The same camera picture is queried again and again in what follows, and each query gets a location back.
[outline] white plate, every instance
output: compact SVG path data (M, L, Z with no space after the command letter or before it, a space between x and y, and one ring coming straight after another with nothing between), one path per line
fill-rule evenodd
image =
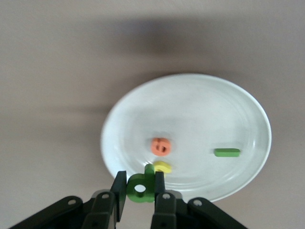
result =
M168 156L150 150L154 137L172 143ZM115 177L130 177L161 160L173 167L166 189L188 201L216 201L246 186L265 164L271 128L261 105L244 89L221 78L178 74L147 82L111 110L101 136L102 156ZM238 148L239 157L216 157L215 148Z

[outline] green bar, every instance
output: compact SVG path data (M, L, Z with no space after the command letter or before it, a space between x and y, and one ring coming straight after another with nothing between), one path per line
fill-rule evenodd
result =
M220 157L238 157L240 155L240 150L234 148L215 149L214 154L215 156Z

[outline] green object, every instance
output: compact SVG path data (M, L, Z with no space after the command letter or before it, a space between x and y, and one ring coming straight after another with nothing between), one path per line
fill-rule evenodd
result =
M144 174L134 174L128 179L126 193L128 198L136 203L154 202L154 166L145 166ZM135 187L142 185L145 191L138 192Z
M240 150L234 148L215 149L214 154L215 156L220 157L238 157L240 155Z

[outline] yellow object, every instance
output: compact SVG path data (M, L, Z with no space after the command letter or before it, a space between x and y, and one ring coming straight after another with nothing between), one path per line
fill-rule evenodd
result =
M153 166L155 172L163 172L164 175L172 172L172 167L163 161L156 161Z

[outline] orange object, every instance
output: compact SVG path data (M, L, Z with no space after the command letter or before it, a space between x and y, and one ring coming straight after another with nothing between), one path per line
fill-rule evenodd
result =
M166 138L154 138L152 140L152 153L157 156L166 156L171 152L172 146Z

